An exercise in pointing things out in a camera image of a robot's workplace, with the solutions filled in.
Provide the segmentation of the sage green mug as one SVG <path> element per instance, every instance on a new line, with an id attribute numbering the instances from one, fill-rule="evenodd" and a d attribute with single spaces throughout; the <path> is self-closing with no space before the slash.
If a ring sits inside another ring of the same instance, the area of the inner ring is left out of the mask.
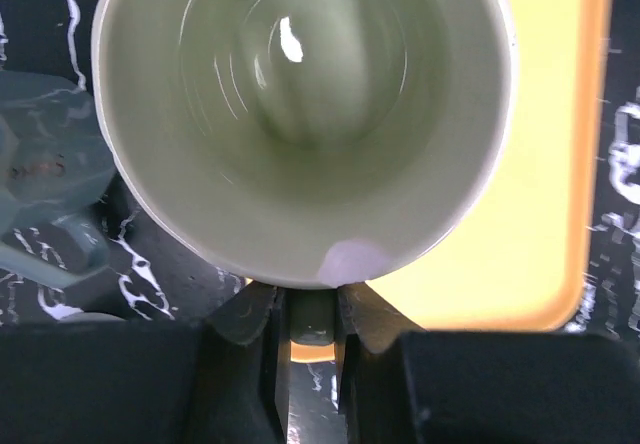
<path id="1" fill-rule="evenodd" d="M 297 291 L 385 276 L 468 215 L 502 157 L 518 56 L 508 0 L 99 0 L 102 134 L 147 214 L 210 264 Z"/>

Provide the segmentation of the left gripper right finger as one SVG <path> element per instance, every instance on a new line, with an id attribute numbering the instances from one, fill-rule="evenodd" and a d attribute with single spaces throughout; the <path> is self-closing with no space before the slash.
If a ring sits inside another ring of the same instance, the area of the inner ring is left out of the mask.
<path id="1" fill-rule="evenodd" d="M 335 311 L 339 412 L 350 443 L 416 443 L 402 344 L 419 326 L 365 283 L 339 288 Z"/>

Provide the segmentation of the grey faceted mug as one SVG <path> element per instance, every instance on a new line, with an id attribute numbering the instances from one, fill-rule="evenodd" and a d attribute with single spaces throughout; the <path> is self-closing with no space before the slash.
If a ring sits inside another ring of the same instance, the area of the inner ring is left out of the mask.
<path id="1" fill-rule="evenodd" d="M 74 273 L 2 244 L 2 268 L 59 290 L 100 273 L 109 247 L 88 210 L 114 175 L 88 92 L 59 76 L 2 71 L 1 230 L 50 223 L 86 257 Z"/>

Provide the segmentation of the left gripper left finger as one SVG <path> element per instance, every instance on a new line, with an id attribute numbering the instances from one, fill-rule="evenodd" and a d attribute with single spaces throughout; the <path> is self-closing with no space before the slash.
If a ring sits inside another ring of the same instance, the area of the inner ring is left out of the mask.
<path id="1" fill-rule="evenodd" d="M 284 443 L 290 338 L 286 291 L 251 283 L 203 324 L 189 443 Z"/>

